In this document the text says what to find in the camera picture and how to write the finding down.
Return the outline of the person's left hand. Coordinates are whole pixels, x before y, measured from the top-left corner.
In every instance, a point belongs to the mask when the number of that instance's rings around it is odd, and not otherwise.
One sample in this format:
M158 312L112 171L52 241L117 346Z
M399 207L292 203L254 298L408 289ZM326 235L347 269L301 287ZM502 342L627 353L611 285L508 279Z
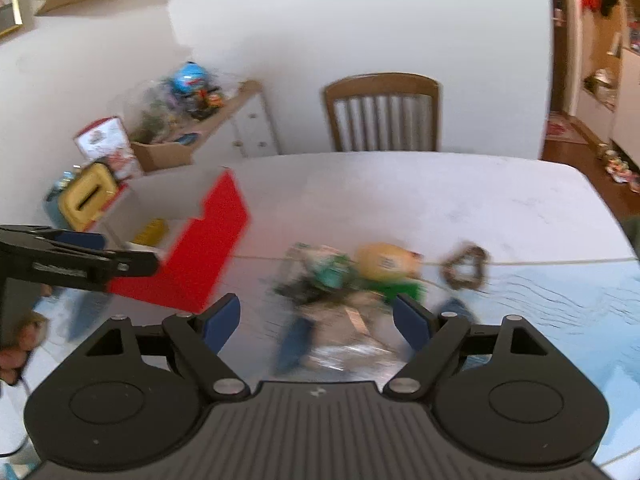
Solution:
M49 320L40 313L30 312L18 326L15 341L1 349L1 380L15 386L29 355L47 338Z

